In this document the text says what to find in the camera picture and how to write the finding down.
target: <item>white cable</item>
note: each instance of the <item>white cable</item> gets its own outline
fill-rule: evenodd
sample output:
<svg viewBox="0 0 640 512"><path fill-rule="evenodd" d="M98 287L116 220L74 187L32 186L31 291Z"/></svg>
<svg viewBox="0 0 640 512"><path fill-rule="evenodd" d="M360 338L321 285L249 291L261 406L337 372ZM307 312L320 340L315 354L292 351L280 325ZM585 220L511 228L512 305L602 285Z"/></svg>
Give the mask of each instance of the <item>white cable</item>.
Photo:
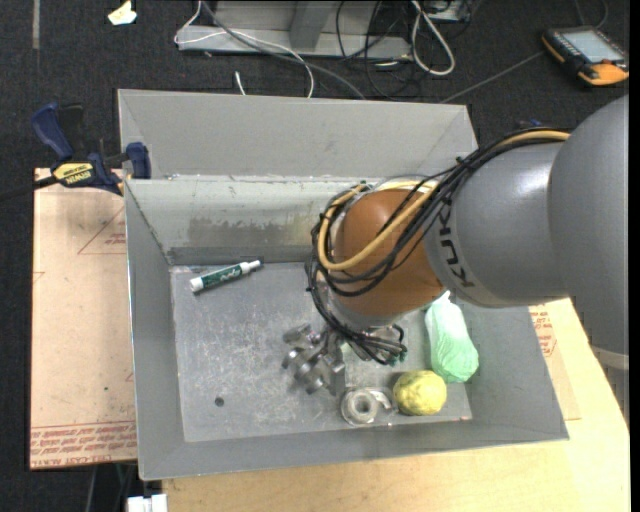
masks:
<svg viewBox="0 0 640 512"><path fill-rule="evenodd" d="M411 31L411 44L413 45L413 60L418 65L418 67L420 67L420 69L422 69L426 73L429 73L431 75L436 75L436 76L448 75L456 67L456 60L453 56L453 53L451 52L451 48L449 48L449 45L442 37L442 34L440 34L436 26L433 24L433 22L429 18L429 15L422 9L420 2L418 2L417 0L412 0L411 5L413 5L418 11L416 20L413 23L413 29ZM418 57L418 51L416 49L416 38L418 36L418 27L420 26L420 18L424 19L424 21L429 26L429 29L431 30L431 32L433 32L433 35L436 36L436 39L440 43L440 46L442 46L444 51L447 53L447 57L449 58L450 64L449 64L449 67L443 71L436 71L434 69L427 67L427 65L424 62L422 62L420 57Z"/></svg>
<svg viewBox="0 0 640 512"><path fill-rule="evenodd" d="M199 0L198 2L198 8L196 9L196 13L189 18L189 20L180 28L180 30L182 30L185 27L190 26L197 18L198 16L200 16L200 13L202 11L202 0ZM207 34L206 36L200 37L198 39L189 39L187 41L183 41L183 40L179 40L178 39L178 33L176 32L176 35L173 38L173 42L176 44L187 44L187 43L197 43L200 41L204 41L205 39L209 39L210 37L216 37L216 36L220 36L223 34L226 34L227 32L225 30L221 30L220 32L213 32L211 34ZM307 63L304 61L304 59L302 57L300 57L300 55L292 50L291 48L287 48L286 46L283 46L281 44L278 43L271 43L269 41L263 41L262 39L258 39L256 37L250 36L249 34L245 34L243 32L239 32L237 30L233 31L234 34L238 34L242 37L245 37L251 41L254 41L255 43L264 45L264 46L271 46L273 48L278 48L290 55L292 55L295 59L299 60L302 65L304 65L304 68L307 70L307 74L309 75L309 94L307 94L307 98L311 98L311 96L313 95L313 90L315 88L315 79L313 77L313 73L311 72L311 68L309 66L307 66Z"/></svg>
<svg viewBox="0 0 640 512"><path fill-rule="evenodd" d="M242 93L243 96L246 96L247 93L244 92L244 87L242 87L242 82L240 81L240 73L238 73L237 71L233 74L233 76L236 77L236 83L238 84L238 88L240 89L240 92Z"/></svg>

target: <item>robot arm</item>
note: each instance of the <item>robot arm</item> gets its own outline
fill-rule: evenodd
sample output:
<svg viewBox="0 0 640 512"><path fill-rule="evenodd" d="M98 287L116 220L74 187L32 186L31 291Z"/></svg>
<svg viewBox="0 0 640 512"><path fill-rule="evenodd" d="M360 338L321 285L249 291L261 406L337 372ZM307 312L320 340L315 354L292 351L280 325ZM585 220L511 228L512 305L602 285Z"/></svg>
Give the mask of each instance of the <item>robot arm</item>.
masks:
<svg viewBox="0 0 640 512"><path fill-rule="evenodd" d="M393 325L445 289L486 307L571 297L601 360L628 369L628 106L621 98L572 134L512 134L439 177L334 198L314 230L310 289L318 276L329 288L316 305L348 335Z"/></svg>

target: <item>orange device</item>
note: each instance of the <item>orange device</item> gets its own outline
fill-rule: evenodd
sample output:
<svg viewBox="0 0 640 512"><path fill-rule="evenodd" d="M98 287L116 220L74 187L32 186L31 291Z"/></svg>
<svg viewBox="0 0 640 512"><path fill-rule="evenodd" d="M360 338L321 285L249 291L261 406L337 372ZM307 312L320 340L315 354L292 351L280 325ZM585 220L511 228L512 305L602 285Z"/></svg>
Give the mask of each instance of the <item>orange device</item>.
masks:
<svg viewBox="0 0 640 512"><path fill-rule="evenodd" d="M629 77L628 55L595 27L548 29L542 42L564 69L583 83L611 85Z"/></svg>

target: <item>green bag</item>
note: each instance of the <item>green bag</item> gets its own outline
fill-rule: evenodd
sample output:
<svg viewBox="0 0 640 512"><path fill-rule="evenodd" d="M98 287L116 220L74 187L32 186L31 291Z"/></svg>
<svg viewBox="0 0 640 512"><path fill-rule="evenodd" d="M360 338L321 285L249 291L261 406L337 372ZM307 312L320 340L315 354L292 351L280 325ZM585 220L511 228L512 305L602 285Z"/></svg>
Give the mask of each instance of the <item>green bag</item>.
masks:
<svg viewBox="0 0 640 512"><path fill-rule="evenodd" d="M431 368L444 381L466 382L478 369L478 351L473 345L460 308L447 291L435 300L424 317L431 344Z"/></svg>

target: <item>yellow ball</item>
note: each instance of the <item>yellow ball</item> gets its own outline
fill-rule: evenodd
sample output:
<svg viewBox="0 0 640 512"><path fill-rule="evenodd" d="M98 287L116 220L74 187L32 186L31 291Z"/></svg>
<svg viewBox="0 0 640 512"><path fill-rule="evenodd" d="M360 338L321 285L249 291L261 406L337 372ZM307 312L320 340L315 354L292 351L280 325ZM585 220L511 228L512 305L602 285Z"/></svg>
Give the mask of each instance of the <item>yellow ball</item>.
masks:
<svg viewBox="0 0 640 512"><path fill-rule="evenodd" d="M431 370L405 372L393 386L393 396L404 414L435 414L447 401L447 384Z"/></svg>

